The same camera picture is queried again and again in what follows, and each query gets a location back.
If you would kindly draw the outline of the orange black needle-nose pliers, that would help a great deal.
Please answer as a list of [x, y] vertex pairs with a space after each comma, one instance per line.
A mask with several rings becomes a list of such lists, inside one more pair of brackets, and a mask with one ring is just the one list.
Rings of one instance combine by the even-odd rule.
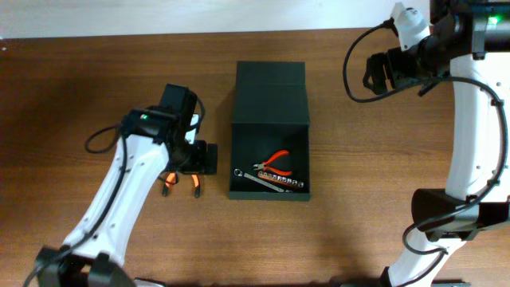
[[[191, 176], [194, 184], [194, 197], [199, 198], [201, 196], [201, 184], [200, 179], [197, 175], [193, 174]], [[179, 182], [179, 173], [178, 172], [170, 172], [166, 177], [159, 177], [159, 180], [163, 182], [162, 188], [162, 196], [167, 197], [170, 194], [171, 188]]]

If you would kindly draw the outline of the silver ratchet wrench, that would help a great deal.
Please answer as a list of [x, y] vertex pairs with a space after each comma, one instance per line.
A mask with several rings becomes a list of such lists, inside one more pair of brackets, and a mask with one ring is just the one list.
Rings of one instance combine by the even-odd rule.
[[261, 184], [262, 186], [267, 187], [267, 188], [269, 188], [273, 191], [276, 191], [278, 193], [291, 193], [290, 190], [283, 189], [281, 187], [277, 187], [276, 185], [271, 184], [267, 181], [264, 181], [263, 179], [259, 179], [259, 178], [254, 177], [253, 175], [245, 173], [244, 171], [242, 171], [240, 169], [234, 169], [233, 174], [236, 175], [237, 177], [243, 177], [243, 178], [252, 180], [253, 182]]

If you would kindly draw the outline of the orange socket bit rail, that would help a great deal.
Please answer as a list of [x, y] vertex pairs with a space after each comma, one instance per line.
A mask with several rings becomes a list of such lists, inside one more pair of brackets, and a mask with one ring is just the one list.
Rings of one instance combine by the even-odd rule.
[[297, 181], [295, 179], [290, 179], [281, 175], [274, 175], [268, 172], [259, 171], [257, 173], [257, 176], [261, 179], [267, 180], [269, 182], [273, 183], [279, 183], [282, 185], [285, 185], [286, 187], [292, 187], [292, 188], [303, 188], [304, 182]]

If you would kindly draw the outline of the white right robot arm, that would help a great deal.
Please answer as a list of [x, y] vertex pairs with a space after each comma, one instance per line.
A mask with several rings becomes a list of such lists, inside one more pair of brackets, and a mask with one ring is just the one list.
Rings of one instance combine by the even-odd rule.
[[404, 250], [379, 280], [382, 286], [431, 286], [466, 242], [509, 224], [509, 4], [433, 1], [424, 18], [398, 2], [383, 27], [399, 45], [367, 60], [363, 83], [375, 100], [453, 84], [446, 185], [414, 192]]

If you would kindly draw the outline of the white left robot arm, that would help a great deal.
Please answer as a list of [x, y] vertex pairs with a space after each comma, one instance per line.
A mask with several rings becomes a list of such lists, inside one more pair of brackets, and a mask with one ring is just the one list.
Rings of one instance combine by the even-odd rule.
[[115, 155], [91, 205], [59, 249], [44, 247], [24, 281], [40, 286], [158, 286], [123, 269], [132, 229], [165, 172], [214, 175], [218, 147], [197, 140], [204, 105], [187, 87], [166, 85], [157, 105], [134, 108], [116, 125]]

